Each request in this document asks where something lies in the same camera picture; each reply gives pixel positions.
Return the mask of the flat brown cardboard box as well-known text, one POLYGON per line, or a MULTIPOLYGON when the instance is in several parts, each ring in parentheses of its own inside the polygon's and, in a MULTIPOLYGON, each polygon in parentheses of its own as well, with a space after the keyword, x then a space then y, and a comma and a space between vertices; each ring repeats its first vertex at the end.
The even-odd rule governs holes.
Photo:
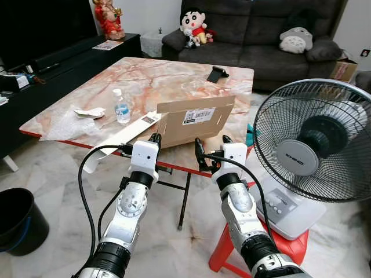
POLYGON ((198 98, 157 104, 162 119, 157 122, 160 147, 170 148, 215 137, 223 129, 234 106, 235 96, 198 98))

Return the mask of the long white paper strip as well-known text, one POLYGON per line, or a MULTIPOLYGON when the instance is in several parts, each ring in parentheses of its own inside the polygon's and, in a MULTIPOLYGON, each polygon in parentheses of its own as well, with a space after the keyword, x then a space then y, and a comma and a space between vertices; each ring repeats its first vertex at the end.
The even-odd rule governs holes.
MULTIPOLYGON (((135 138, 146 131, 149 127, 157 123, 161 118, 162 114, 158 114, 154 111, 149 112, 140 117, 140 119, 133 120, 118 133, 109 136, 106 138, 106 140, 96 145, 95 148, 102 145, 125 145, 129 143, 129 141, 135 140, 135 138)), ((99 163, 98 160, 114 153, 114 151, 115 150, 113 148, 90 151, 89 154, 91 154, 91 156, 86 162, 83 163, 83 170, 88 174, 92 174, 99 163)))

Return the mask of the clear plastic water bottle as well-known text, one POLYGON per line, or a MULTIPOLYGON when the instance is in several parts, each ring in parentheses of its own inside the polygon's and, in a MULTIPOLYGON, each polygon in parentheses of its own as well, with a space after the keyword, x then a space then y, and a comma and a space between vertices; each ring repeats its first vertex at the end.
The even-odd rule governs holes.
POLYGON ((132 118, 132 111, 130 110, 128 98, 121 89, 114 89, 113 94, 115 101, 114 112, 117 122, 120 124, 127 124, 132 118))

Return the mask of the teal plastic stool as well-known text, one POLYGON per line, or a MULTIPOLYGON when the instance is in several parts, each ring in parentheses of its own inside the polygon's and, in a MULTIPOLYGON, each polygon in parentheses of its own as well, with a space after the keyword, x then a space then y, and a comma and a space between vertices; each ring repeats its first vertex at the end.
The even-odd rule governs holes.
POLYGON ((256 137, 260 134, 258 130, 254 128, 254 126, 248 124, 246 130, 246 139, 245 144, 249 147, 252 147, 255 144, 256 137))

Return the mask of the marble pattern folding table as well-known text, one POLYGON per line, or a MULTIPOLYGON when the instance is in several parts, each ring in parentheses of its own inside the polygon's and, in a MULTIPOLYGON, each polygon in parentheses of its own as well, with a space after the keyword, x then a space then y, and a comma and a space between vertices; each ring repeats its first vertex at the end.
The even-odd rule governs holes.
POLYGON ((113 111, 113 92, 119 89, 130 101, 133 121, 172 101, 235 96, 229 116, 214 115, 220 125, 217 135, 204 138, 202 142, 206 150, 211 151, 219 147, 223 135, 234 141, 244 141, 247 125, 252 121, 249 111, 254 70, 227 66, 226 77, 212 83, 207 80, 212 69, 211 64, 124 57, 32 117, 20 131, 50 140, 54 130, 61 129, 58 121, 65 114, 74 116, 77 108, 106 108, 103 118, 98 120, 74 117, 71 125, 74 132, 61 132, 56 140, 87 149, 105 145, 109 152, 111 143, 108 139, 125 128, 117 122, 113 111))

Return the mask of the crumpled white paper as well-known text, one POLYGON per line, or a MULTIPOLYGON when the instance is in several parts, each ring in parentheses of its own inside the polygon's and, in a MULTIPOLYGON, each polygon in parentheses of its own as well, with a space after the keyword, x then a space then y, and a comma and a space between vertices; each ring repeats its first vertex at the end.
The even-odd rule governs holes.
POLYGON ((104 108, 75 109, 74 113, 81 119, 98 119, 104 117, 104 108))

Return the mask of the small black stand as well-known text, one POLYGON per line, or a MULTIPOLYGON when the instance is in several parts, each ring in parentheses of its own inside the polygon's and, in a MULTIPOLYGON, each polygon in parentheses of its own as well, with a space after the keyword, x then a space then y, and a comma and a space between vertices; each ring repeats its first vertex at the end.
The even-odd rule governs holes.
POLYGON ((212 71, 210 72, 206 80, 208 82, 217 84, 222 78, 228 78, 228 77, 230 77, 230 75, 224 68, 213 66, 212 71))

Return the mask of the clear bubble wrap sheet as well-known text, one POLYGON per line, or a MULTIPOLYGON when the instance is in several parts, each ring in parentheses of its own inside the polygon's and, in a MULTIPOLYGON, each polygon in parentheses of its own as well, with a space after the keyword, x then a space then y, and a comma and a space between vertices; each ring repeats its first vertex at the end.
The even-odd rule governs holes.
POLYGON ((101 137, 103 132, 91 118, 79 118, 74 111, 67 111, 56 119, 41 141, 66 141, 82 136, 101 137))

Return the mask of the grey black table fan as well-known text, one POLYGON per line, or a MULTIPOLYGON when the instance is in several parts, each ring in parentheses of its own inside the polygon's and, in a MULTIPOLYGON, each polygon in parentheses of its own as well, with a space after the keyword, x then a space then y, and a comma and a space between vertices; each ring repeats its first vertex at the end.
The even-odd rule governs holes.
POLYGON ((371 196, 371 96, 334 79, 283 85, 254 119, 254 156, 267 172, 264 200, 276 233, 294 240, 325 214, 325 204, 371 196))

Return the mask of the small white side table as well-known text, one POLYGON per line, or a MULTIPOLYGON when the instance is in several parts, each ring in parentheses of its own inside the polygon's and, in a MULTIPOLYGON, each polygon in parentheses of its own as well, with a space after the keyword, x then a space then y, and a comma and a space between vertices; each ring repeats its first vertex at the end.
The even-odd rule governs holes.
POLYGON ((164 36, 161 27, 158 30, 141 35, 141 51, 148 57, 162 58, 162 39, 164 36))

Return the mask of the dark grey sofa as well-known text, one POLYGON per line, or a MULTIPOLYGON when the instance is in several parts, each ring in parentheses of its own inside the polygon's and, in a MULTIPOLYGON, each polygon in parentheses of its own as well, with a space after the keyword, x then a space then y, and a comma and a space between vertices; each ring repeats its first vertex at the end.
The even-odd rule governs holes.
POLYGON ((280 49, 280 34, 291 16, 310 11, 315 23, 308 28, 313 42, 332 40, 347 0, 182 0, 181 11, 198 8, 206 13, 214 42, 192 49, 187 37, 175 29, 162 39, 164 59, 184 63, 248 67, 254 71, 254 88, 276 88, 308 78, 328 78, 336 61, 311 63, 306 52, 294 54, 280 49))

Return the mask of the printed booklet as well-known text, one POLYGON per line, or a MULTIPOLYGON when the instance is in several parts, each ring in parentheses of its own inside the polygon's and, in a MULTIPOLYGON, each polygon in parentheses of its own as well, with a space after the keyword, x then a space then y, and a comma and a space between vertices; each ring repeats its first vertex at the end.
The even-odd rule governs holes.
POLYGON ((113 40, 106 40, 101 44, 91 47, 93 50, 112 50, 119 45, 122 45, 123 41, 113 41, 113 40))

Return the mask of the black television cabinet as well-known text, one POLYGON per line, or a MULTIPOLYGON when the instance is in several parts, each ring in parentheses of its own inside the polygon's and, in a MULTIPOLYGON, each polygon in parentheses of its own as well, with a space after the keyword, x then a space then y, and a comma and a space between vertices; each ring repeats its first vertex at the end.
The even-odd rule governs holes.
POLYGON ((41 74, 45 84, 29 85, 0 105, 0 162, 29 140, 19 127, 123 57, 141 57, 140 34, 126 34, 111 50, 91 49, 63 61, 41 74))

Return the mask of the red plastic stool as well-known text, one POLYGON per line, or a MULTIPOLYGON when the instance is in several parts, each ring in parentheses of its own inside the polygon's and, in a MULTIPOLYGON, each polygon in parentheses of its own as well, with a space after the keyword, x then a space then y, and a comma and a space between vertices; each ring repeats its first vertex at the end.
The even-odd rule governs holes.
POLYGON ((273 178, 231 185, 223 190, 226 225, 208 265, 212 271, 228 269, 239 278, 310 278, 300 270, 307 253, 308 231, 286 236, 274 219, 286 219, 296 199, 273 178))

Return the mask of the cartoon boy plush doll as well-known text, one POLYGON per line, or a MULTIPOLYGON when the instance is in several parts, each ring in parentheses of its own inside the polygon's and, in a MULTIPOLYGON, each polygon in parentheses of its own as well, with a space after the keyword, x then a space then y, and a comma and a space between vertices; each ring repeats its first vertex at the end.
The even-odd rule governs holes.
POLYGON ((186 8, 180 19, 180 31, 187 37, 185 47, 192 49, 214 42, 214 32, 208 29, 206 13, 198 8, 186 8))

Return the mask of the black soundbar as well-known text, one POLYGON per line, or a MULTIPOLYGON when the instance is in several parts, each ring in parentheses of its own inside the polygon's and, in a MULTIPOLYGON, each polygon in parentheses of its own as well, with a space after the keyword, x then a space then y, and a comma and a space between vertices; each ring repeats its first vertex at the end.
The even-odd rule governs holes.
POLYGON ((35 58, 30 61, 29 66, 34 70, 34 72, 45 71, 48 67, 52 67, 55 64, 59 64, 62 61, 66 61, 69 58, 72 58, 80 53, 88 51, 93 46, 91 44, 84 44, 82 42, 63 47, 60 50, 52 52, 41 56, 40 58, 35 58))

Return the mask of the red gold figurine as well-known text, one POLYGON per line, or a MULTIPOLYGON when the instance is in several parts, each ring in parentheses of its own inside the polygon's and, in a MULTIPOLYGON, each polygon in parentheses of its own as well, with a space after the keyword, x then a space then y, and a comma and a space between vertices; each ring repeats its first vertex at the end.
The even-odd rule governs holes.
POLYGON ((126 34, 121 27, 122 11, 113 6, 113 0, 91 0, 95 5, 96 21, 103 30, 104 37, 112 41, 122 41, 126 34))

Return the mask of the grey white creature plush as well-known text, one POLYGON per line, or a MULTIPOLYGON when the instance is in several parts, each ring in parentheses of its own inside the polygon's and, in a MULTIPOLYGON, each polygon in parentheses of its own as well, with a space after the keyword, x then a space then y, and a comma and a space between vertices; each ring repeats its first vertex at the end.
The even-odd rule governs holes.
POLYGON ((280 34, 280 49, 284 52, 302 54, 313 48, 313 35, 304 27, 292 27, 280 34))

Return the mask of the black plastic bucket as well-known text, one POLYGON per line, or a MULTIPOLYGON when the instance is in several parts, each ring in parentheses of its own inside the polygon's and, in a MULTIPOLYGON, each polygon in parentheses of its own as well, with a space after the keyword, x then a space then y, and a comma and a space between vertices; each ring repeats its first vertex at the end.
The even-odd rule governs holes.
POLYGON ((26 188, 0 192, 0 253, 26 256, 47 239, 49 223, 26 188))

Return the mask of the dark grey cushion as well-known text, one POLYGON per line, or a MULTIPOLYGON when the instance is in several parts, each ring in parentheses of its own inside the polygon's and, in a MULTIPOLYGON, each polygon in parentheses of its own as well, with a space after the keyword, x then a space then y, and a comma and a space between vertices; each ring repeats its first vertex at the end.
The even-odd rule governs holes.
POLYGON ((344 51, 339 45, 329 38, 315 39, 313 46, 305 53, 311 63, 325 63, 342 58, 344 51))

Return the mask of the black flat television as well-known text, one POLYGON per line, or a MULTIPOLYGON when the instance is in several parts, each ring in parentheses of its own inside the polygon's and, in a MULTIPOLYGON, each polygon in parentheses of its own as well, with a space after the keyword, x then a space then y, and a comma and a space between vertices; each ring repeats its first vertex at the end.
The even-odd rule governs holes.
POLYGON ((0 0, 5 71, 96 35, 90 0, 0 0))

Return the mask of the brown cardboard carton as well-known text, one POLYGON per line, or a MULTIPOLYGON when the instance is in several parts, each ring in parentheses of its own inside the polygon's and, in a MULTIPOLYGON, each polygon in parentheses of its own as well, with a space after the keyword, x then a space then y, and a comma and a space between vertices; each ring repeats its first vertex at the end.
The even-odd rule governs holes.
POLYGON ((329 79, 349 83, 355 75, 358 68, 358 63, 348 58, 347 55, 342 55, 334 64, 334 69, 329 74, 329 79))

